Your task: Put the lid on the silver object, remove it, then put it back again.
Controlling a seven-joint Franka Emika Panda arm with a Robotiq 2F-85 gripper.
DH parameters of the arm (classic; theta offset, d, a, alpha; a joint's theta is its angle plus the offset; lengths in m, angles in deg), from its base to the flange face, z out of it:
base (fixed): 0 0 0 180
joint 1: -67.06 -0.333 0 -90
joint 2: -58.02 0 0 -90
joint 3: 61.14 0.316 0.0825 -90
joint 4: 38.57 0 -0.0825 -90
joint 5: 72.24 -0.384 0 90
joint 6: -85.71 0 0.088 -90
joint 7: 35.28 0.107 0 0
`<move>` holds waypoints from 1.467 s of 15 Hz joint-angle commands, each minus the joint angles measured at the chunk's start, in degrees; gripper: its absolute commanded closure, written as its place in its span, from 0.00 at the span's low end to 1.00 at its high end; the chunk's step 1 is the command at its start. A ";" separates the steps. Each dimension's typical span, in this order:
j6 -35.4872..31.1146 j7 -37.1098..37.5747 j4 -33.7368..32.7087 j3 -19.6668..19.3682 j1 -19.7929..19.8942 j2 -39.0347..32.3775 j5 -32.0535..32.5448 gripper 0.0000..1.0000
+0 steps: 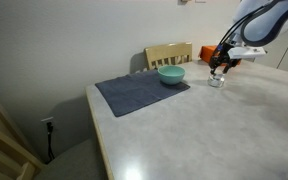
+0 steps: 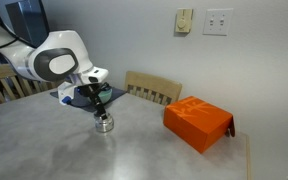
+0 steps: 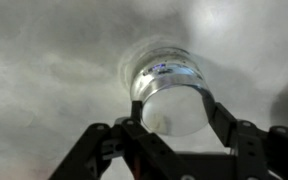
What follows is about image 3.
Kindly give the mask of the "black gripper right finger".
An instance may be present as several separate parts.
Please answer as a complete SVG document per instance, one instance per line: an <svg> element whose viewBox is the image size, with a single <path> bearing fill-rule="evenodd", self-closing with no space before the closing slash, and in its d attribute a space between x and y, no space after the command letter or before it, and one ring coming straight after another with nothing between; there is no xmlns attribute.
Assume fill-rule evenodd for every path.
<svg viewBox="0 0 288 180"><path fill-rule="evenodd" d="M237 119L210 92L202 93L202 101L212 130L224 147L230 147Z"/></svg>

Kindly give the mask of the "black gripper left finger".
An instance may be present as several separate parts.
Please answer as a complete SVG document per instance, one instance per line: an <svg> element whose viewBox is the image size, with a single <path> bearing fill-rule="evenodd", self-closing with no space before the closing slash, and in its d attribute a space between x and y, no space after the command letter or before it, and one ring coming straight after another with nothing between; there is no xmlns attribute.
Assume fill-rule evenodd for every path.
<svg viewBox="0 0 288 180"><path fill-rule="evenodd" d="M131 107L131 118L140 122L142 118L142 102L141 101L133 101Z"/></svg>

